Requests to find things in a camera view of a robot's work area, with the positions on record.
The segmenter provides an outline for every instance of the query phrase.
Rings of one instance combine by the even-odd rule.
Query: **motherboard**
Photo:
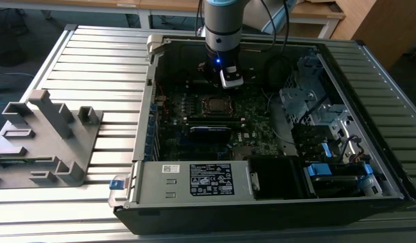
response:
[[[204,81],[159,84],[160,160],[243,160],[279,154],[270,96],[256,84],[224,90]]]

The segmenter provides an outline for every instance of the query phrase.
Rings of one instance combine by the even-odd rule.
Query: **blue latch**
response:
[[[124,190],[125,189],[125,185],[126,185],[125,181],[122,181],[122,180],[112,180],[109,188],[110,188],[110,190]]]
[[[308,166],[311,176],[332,176],[328,164],[318,163]]]
[[[372,166],[368,164],[364,165],[364,170],[366,170],[366,173],[368,173],[368,175],[371,175],[374,173]]]
[[[327,157],[332,157],[332,153],[331,153],[331,150],[330,150],[330,147],[328,147],[328,143],[323,143],[323,148],[326,150],[326,155]]]

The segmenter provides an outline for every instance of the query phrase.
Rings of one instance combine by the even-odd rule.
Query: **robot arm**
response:
[[[239,60],[243,22],[268,33],[274,33],[272,23],[261,0],[204,1],[209,57],[207,65],[209,70],[216,70],[215,75],[220,76],[223,87],[231,89],[244,84]],[[279,9],[274,15],[278,30],[286,23],[286,8],[282,2],[280,0],[267,0],[267,5],[274,10]],[[288,0],[290,11],[295,4],[296,0]],[[264,15],[270,21],[264,22],[264,18],[259,18],[257,15]]]

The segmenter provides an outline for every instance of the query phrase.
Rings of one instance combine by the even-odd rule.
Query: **red wire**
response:
[[[163,87],[161,87],[160,83],[157,83],[157,84],[159,84],[159,87],[160,87],[161,95],[163,95],[163,97],[165,98],[165,93],[164,93],[164,91],[163,91]],[[164,107],[164,109],[165,109],[167,114],[169,114],[169,111],[168,111],[168,109],[167,109],[167,100],[163,101],[163,107]]]

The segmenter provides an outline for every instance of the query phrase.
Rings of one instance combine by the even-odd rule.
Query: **table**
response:
[[[145,87],[147,42],[152,34],[187,36],[193,32],[97,26],[64,31],[21,102],[33,89],[49,89],[52,100],[65,102],[70,109],[89,105],[105,111],[86,183],[76,188],[0,190],[0,242],[256,242],[294,238],[287,240],[306,243],[307,237],[315,243],[397,239],[416,242],[411,240],[416,239],[416,206],[339,227],[193,235],[130,233],[108,205],[109,182],[132,169],[141,109],[137,97]],[[249,37],[271,40],[268,35],[244,35]],[[383,136],[393,141],[416,139],[416,108],[367,47],[351,40],[292,37],[291,41],[327,45]],[[402,106],[387,106],[393,100]],[[416,184],[416,150],[398,150],[397,156]],[[124,200],[126,192],[118,191],[116,197]]]
[[[196,17],[197,6],[199,0],[0,0],[2,8],[137,14],[142,29],[152,28],[153,15]],[[310,2],[296,5],[291,16],[292,23],[324,25],[319,38],[330,38],[346,18],[327,4]]]

